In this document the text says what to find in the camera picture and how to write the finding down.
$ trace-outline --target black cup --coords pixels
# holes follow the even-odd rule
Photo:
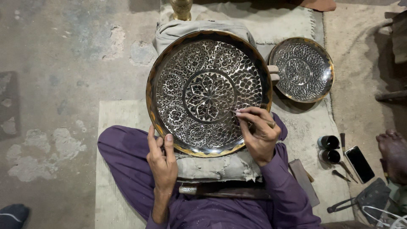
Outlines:
[[[318,154],[321,161],[338,164],[341,161],[341,155],[336,150],[321,150]]]
[[[339,139],[333,135],[326,135],[318,139],[318,145],[322,149],[336,150],[339,149]]]

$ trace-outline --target paisley pattern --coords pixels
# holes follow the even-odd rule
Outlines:
[[[280,69],[277,87],[301,101],[318,98],[330,84],[330,70],[324,59],[307,44],[281,46],[272,62]]]
[[[254,64],[224,42],[192,42],[159,74],[155,99],[160,119],[171,134],[194,147],[216,149],[241,140],[230,110],[260,106],[262,101]]]

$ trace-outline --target left hand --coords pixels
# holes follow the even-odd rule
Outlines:
[[[175,182],[178,176],[178,165],[174,155],[174,141],[171,134],[165,136],[163,141],[161,137],[157,140],[154,138],[154,125],[150,126],[149,135],[147,137],[150,152],[147,154],[147,162],[150,165],[155,181],[154,194],[156,196],[171,197]],[[161,146],[164,142],[164,151],[161,151]]]

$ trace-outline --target whetstone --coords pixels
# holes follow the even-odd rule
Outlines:
[[[312,184],[307,176],[307,172],[302,166],[301,161],[299,159],[295,159],[294,161],[289,162],[288,165],[290,166],[294,178],[298,181],[302,189],[304,189],[304,191],[308,195],[311,206],[317,206],[319,204],[318,196],[315,193],[314,187],[312,187]]]

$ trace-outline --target brown cloth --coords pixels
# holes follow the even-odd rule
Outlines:
[[[334,11],[336,3],[333,0],[289,0],[289,3],[318,11]]]

